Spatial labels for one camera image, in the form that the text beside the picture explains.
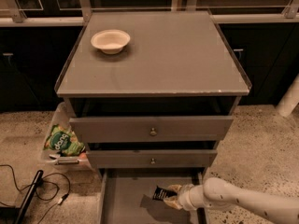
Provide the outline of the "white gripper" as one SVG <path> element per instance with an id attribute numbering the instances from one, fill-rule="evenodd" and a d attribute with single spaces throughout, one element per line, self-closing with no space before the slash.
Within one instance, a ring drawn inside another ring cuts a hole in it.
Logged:
<path id="1" fill-rule="evenodd" d="M 171 191 L 177 193 L 176 197 L 164 198 L 163 202 L 177 210 L 193 211 L 194 206 L 192 205 L 190 198 L 190 190 L 193 187 L 193 184 L 188 185 L 170 185 L 167 188 Z"/>

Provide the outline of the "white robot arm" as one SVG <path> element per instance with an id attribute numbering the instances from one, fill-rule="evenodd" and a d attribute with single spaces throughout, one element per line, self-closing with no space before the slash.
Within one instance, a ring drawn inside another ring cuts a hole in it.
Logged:
<path id="1" fill-rule="evenodd" d="M 273 224 L 299 224 L 298 82 L 277 106 L 239 107 L 202 185 L 174 185 L 168 205 L 187 211 L 239 206 Z"/>

